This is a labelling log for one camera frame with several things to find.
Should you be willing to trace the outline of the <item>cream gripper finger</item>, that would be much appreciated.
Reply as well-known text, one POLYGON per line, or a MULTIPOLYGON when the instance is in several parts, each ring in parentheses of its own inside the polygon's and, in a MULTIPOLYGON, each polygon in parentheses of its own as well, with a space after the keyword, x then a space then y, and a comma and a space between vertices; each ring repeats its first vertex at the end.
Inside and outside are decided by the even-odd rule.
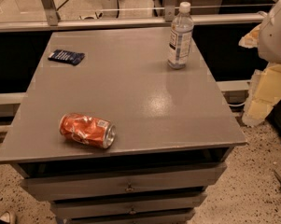
POLYGON ((240 47, 247 48, 247 49, 256 48, 259 44, 259 32, 260 32, 260 25, 257 25, 246 35, 241 37, 238 45, 240 47))
POLYGON ((263 70, 256 70, 251 78, 242 122, 258 126, 281 101, 281 64, 268 63, 263 70))

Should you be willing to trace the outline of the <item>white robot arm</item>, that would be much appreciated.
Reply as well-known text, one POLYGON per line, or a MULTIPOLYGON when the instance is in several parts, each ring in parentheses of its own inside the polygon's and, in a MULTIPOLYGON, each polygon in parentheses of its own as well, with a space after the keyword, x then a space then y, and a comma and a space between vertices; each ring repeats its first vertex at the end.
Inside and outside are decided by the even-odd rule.
POLYGON ((268 63, 263 71, 255 71, 250 80, 242 116, 246 126, 258 126, 281 101, 281 0, 260 25, 240 39, 238 45, 256 48, 259 57, 268 63))

